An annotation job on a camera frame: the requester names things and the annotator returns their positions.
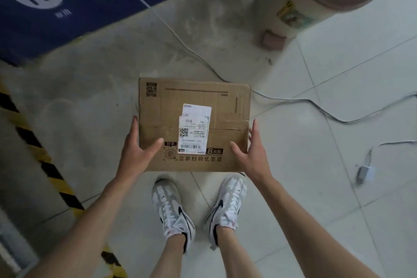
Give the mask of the person's right hand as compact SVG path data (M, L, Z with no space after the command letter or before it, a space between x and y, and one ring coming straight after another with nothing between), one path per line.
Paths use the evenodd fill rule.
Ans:
M266 151L263 147L257 119L253 120L249 129L249 148L247 162L239 162L244 173L256 185L260 185L272 178Z

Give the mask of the person's left hand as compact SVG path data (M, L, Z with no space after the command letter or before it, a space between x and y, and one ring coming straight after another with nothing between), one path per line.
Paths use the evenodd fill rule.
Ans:
M131 185L146 171L152 159L146 159L143 150L138 144L138 118L133 116L114 178L117 183Z

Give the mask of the brown cardboard shipping box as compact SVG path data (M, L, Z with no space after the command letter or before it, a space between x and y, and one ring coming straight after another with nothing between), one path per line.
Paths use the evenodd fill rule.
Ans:
M247 152L251 97L246 84L140 78L139 145L164 139L148 170L242 172L230 142Z

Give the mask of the person's right forearm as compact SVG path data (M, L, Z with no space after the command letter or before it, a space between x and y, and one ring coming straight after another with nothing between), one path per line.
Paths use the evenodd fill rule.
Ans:
M284 178L287 192L344 248L383 278L417 278L417 182L360 206L345 171Z

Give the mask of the person's left forearm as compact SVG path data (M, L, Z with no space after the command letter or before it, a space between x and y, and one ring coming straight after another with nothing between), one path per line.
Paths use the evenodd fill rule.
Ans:
M86 210L62 241L24 278L91 278L104 251L114 270L111 278L127 278L126 271L105 249L121 204L138 175L117 175Z

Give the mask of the person's right white sneaker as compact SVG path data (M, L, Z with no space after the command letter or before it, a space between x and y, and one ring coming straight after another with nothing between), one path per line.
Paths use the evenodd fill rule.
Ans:
M238 214L247 196L246 176L243 173L228 175L222 182L216 203L205 220L211 250L218 248L217 226L238 228Z

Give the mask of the person's white sneaker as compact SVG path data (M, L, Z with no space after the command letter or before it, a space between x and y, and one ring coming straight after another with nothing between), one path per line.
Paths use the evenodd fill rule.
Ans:
M246 176L243 173L228 175L222 182L216 203L205 220L211 250L218 248L217 226L238 228L238 214L247 196Z
M157 180L152 189L151 202L163 225L165 239L174 235L183 235L185 237L183 254L186 254L195 239L196 228L184 211L177 186L169 179Z

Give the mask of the person's left white sneaker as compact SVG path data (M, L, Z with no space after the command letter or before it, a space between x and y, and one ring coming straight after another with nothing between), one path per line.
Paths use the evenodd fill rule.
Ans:
M177 186L169 179L157 180L152 189L151 202L163 225L165 239L174 235L183 235L185 237L183 254L186 254L195 239L196 228L184 211Z

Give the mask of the person's right leg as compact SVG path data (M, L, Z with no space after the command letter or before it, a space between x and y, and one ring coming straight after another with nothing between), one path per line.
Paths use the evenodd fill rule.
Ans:
M232 228L216 226L217 245L220 249L227 278L248 278L247 254L238 242Z

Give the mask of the person's leg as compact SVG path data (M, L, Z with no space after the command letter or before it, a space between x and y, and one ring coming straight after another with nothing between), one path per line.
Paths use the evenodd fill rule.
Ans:
M180 278L185 243L185 234L169 237L150 278Z
M238 242L232 228L216 226L217 245L220 249L227 278L248 278L247 254Z

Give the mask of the person's left leg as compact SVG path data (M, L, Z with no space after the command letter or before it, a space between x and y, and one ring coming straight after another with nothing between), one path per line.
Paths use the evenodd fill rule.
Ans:
M185 243L185 234L169 237L150 278L180 278Z

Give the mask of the white power adapter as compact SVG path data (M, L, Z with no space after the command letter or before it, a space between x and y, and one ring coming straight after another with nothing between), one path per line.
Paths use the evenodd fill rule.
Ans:
M355 177L357 185L363 185L367 181L372 181L375 175L375 168L373 166L362 165L358 168Z

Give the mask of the yellow green appliance sticker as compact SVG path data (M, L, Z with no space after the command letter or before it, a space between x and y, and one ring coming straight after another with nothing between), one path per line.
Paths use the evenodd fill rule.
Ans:
M284 24L295 29L307 28L316 22L299 12L291 0L288 0L276 15Z

